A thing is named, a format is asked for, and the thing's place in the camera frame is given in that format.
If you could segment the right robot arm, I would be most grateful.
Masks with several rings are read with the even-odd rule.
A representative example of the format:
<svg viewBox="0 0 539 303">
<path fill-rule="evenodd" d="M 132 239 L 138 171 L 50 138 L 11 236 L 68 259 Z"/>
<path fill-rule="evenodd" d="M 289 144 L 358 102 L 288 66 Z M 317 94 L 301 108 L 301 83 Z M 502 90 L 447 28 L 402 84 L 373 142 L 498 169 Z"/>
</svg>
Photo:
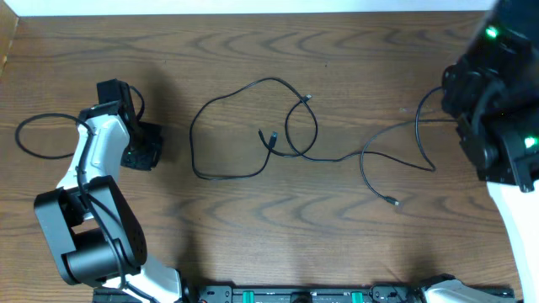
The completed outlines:
<svg viewBox="0 0 539 303">
<path fill-rule="evenodd" d="M 538 300 L 538 0 L 496 2 L 442 75 L 441 106 L 510 239 L 525 302 Z"/>
</svg>

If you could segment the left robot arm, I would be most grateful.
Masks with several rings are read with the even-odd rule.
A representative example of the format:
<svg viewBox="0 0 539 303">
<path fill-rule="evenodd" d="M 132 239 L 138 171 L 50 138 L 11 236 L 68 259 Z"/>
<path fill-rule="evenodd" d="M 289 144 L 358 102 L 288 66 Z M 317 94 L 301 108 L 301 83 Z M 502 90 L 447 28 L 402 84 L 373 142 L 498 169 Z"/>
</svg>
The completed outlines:
<svg viewBox="0 0 539 303">
<path fill-rule="evenodd" d="M 117 79 L 97 85 L 98 103 L 75 117 L 72 162 L 34 210 L 67 284 L 118 289 L 142 302 L 178 302 L 181 278 L 147 251 L 144 232 L 117 184 L 121 167 L 150 171 L 161 156 L 159 125 L 142 121 Z"/>
</svg>

